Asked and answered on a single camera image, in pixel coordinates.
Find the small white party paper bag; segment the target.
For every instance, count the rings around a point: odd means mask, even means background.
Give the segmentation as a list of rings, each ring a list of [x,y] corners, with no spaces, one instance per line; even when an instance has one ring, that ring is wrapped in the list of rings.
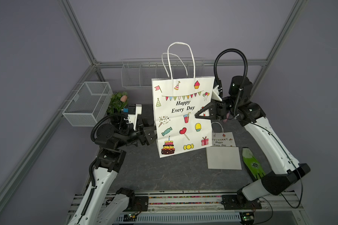
[[[172,76],[170,52],[166,52]],[[210,103],[214,77],[152,79],[153,110],[157,148],[161,158],[212,145],[210,120],[195,114]]]

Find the large white party paper bag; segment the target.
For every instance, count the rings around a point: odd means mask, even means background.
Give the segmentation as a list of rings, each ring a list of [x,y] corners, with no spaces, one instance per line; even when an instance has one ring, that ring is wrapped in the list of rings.
[[[241,170],[239,148],[232,132],[225,132],[219,122],[212,125],[212,146],[206,148],[207,167],[213,170]]]

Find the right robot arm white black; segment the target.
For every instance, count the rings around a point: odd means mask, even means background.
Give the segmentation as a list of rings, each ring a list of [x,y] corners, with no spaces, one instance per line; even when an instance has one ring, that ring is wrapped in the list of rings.
[[[238,54],[244,65],[243,75],[232,78],[229,96],[223,97],[223,87],[218,77],[217,65],[226,53]],[[300,163],[285,147],[271,127],[262,108],[250,100],[253,84],[248,73],[248,60],[244,53],[235,48],[225,49],[214,61],[214,91],[212,100],[196,114],[197,119],[225,120],[235,119],[254,138],[265,154],[271,172],[257,178],[237,191],[237,202],[245,204],[269,194],[278,196],[303,177],[311,169],[308,164]]]

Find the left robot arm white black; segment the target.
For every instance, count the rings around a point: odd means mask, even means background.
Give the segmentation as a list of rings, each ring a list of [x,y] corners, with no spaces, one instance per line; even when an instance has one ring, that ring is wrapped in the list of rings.
[[[119,174],[126,157],[120,148],[127,145],[150,145],[157,140],[156,126],[141,115],[137,125],[126,113],[112,113],[101,119],[92,129],[90,138],[100,146],[98,156],[89,166],[90,184],[83,200],[72,217],[71,225],[112,225],[125,210],[142,209],[135,202],[132,189],[120,188],[102,210],[109,188]]]

